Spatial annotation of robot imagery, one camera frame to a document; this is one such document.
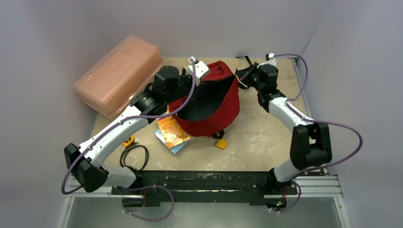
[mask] orange book cover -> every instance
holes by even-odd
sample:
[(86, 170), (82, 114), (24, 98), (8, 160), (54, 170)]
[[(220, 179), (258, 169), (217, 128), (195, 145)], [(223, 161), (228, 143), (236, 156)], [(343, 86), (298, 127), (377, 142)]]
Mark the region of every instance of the orange book cover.
[(193, 138), (179, 126), (173, 116), (157, 119), (157, 123), (168, 149)]

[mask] book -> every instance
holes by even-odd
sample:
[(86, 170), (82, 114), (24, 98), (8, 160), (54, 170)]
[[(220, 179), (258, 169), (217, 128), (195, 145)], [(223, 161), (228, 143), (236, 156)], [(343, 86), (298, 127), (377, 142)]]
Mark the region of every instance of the book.
[[(161, 130), (160, 130), (160, 129), (158, 129), (158, 130), (155, 132), (155, 135), (156, 135), (157, 138), (158, 138), (162, 143), (164, 143), (165, 146), (166, 146), (165, 138), (164, 138), (163, 134), (161, 133)], [(169, 150), (170, 150), (172, 153), (176, 154), (176, 153), (177, 153), (178, 151), (180, 151), (188, 142), (189, 142), (189, 141), (185, 141), (185, 142), (183, 142), (183, 143), (181, 143), (181, 144), (179, 144), (179, 145), (176, 145), (176, 146), (174, 146), (174, 147), (171, 147)]]
[(185, 132), (172, 116), (160, 118), (156, 121), (160, 129), (155, 132), (155, 135), (166, 145), (166, 147), (168, 147), (168, 149), (175, 147), (174, 151), (176, 152), (171, 150), (173, 153), (177, 153), (185, 144), (187, 144), (188, 141), (193, 139), (193, 136)]

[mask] yellow object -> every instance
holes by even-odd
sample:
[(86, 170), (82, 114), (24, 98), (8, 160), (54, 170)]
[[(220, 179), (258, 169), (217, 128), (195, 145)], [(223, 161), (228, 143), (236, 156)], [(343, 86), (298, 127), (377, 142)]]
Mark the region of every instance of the yellow object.
[(126, 140), (123, 142), (123, 146), (129, 147), (129, 146), (132, 145), (133, 143), (134, 143), (134, 137), (133, 137), (133, 136), (130, 136), (130, 138), (126, 139)]
[(225, 141), (225, 139), (219, 139), (219, 140), (216, 140), (214, 145), (216, 147), (224, 150), (227, 147), (228, 143), (227, 143), (227, 141)]
[(193, 138), (179, 126), (173, 116), (157, 119), (157, 124), (168, 149)]

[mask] table surface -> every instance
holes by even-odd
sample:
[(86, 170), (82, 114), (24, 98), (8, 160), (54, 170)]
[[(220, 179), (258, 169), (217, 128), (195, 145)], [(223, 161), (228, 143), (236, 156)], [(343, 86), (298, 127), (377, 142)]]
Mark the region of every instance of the table surface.
[[(248, 66), (245, 59), (199, 58), (206, 64), (224, 61), (235, 72), (236, 68)], [(251, 58), (264, 62), (263, 58)], [(164, 65), (182, 69), (189, 65), (187, 58), (165, 58)], [(290, 59), (277, 59), (278, 88), (287, 97), (295, 97), (299, 84)], [(145, 170), (192, 170), (192, 171), (268, 171), (289, 158), (291, 132), (274, 116), (258, 104), (255, 89), (240, 90), (240, 113), (225, 129), (225, 150), (214, 146), (215, 139), (196, 137), (176, 154), (170, 152), (154, 135), (158, 130), (156, 121), (134, 134), (139, 144), (150, 152)], [(292, 104), (306, 114), (302, 97)], [(97, 134), (111, 121), (98, 115), (92, 135)], [(107, 165), (119, 166), (120, 145), (105, 161)], [(140, 168), (144, 162), (144, 150), (136, 148), (128, 154), (126, 164)]]

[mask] black metal base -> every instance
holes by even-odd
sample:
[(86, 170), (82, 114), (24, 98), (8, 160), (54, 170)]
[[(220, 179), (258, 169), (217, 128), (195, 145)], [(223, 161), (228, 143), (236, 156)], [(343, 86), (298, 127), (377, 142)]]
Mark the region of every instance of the black metal base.
[[(67, 168), (70, 168), (71, 164), (73, 164), (80, 154), (80, 148), (72, 143), (64, 148)], [(71, 174), (86, 192), (93, 192), (106, 182), (109, 172), (104, 170), (102, 166), (97, 168), (92, 165), (90, 159), (81, 158), (71, 171)]]
[[(265, 188), (269, 172), (260, 171), (140, 171), (131, 188), (150, 185), (166, 187), (175, 202), (201, 203), (249, 203), (251, 206), (266, 205), (264, 195), (282, 195), (283, 189)], [(285, 187), (288, 195), (296, 195), (297, 190)], [(141, 191), (112, 188), (114, 195), (142, 195)], [(158, 207), (171, 198), (162, 189), (147, 189), (144, 206)]]

